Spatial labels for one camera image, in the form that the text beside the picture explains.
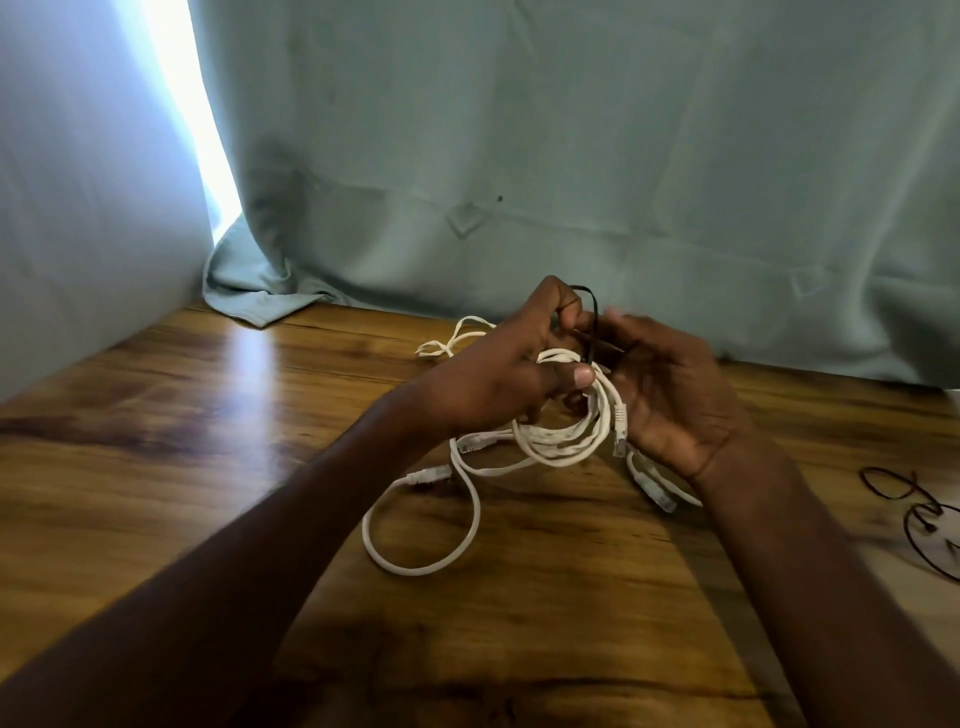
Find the fabric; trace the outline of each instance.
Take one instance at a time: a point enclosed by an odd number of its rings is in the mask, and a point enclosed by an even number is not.
[[[739,359],[960,383],[950,0],[194,0],[205,294],[498,318],[553,273]]]
[[[200,294],[204,187],[135,10],[0,3],[0,401]]]

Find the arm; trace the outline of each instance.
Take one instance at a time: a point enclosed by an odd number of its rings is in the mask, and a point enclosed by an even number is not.
[[[952,726],[960,679],[757,430],[702,340],[601,319],[635,447],[704,502],[811,725]]]
[[[555,341],[555,312],[561,328],[582,313],[576,294],[551,278],[495,331],[382,398],[250,511],[0,686],[0,725],[226,723],[397,476],[446,438],[592,383],[589,367],[534,363]]]

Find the wood grain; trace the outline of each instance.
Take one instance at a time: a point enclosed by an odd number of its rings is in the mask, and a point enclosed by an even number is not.
[[[260,331],[185,309],[0,407],[0,674],[256,502],[424,371],[413,349],[450,329],[316,305]],[[727,371],[900,604],[960,664],[960,587],[918,568],[903,506],[856,477],[864,465],[915,469],[960,502],[954,403],[837,376]],[[701,512],[663,516],[599,454],[479,491],[477,538],[438,574],[384,573],[354,533],[237,725],[799,723]],[[468,499],[446,484],[392,497],[373,531],[388,558],[417,565],[468,522]]]

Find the black wire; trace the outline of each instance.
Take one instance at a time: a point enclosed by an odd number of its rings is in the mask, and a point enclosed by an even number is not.
[[[584,359],[587,364],[593,363],[593,351],[594,351],[594,342],[597,340],[597,320],[600,318],[600,309],[597,306],[597,297],[593,295],[593,291],[587,288],[585,285],[571,285],[575,291],[584,291],[589,293],[590,297],[593,299],[593,327],[590,333],[590,341],[587,344],[587,357]]]
[[[874,485],[870,481],[870,478],[868,477],[868,475],[873,473],[879,473],[882,475],[886,475],[888,477],[892,477],[894,480],[898,480],[899,482],[905,485],[908,485],[909,488],[906,490],[905,493],[899,496],[888,496],[886,493],[881,491],[879,488],[877,488],[876,485]],[[863,482],[865,486],[867,486],[867,488],[870,490],[871,493],[873,493],[875,496],[880,496],[881,498],[884,498],[886,500],[903,500],[904,498],[912,496],[915,493],[919,493],[929,501],[927,503],[914,503],[913,505],[911,505],[909,508],[906,509],[906,513],[903,514],[903,533],[906,536],[906,540],[910,542],[910,545],[913,547],[913,550],[915,550],[920,555],[920,557],[924,561],[926,561],[927,564],[932,569],[937,571],[937,573],[945,576],[947,579],[960,582],[960,576],[956,576],[955,574],[952,574],[949,571],[946,571],[933,563],[933,561],[924,553],[924,550],[917,545],[917,541],[914,538],[913,531],[910,529],[910,519],[913,518],[920,523],[920,525],[924,528],[924,531],[926,533],[928,534],[936,533],[939,530],[939,528],[934,523],[930,522],[927,518],[924,517],[923,511],[926,511],[930,516],[933,516],[934,518],[939,518],[940,516],[944,515],[945,509],[948,511],[953,511],[955,513],[960,513],[960,508],[956,508],[952,505],[944,505],[944,503],[941,503],[939,500],[933,497],[925,488],[922,488],[920,486],[920,483],[917,481],[916,471],[911,472],[910,477],[906,477],[905,475],[901,475],[900,473],[895,473],[894,471],[887,470],[886,468],[876,468],[876,467],[861,468],[860,480]],[[947,544],[947,550],[953,555],[953,558],[955,559],[957,556],[957,551],[960,551],[960,544],[956,544],[950,539],[944,539],[944,543]]]

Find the fingernail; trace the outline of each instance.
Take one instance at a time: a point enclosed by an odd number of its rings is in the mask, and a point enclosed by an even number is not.
[[[589,387],[593,383],[593,367],[577,367],[573,373],[573,383],[577,389]]]

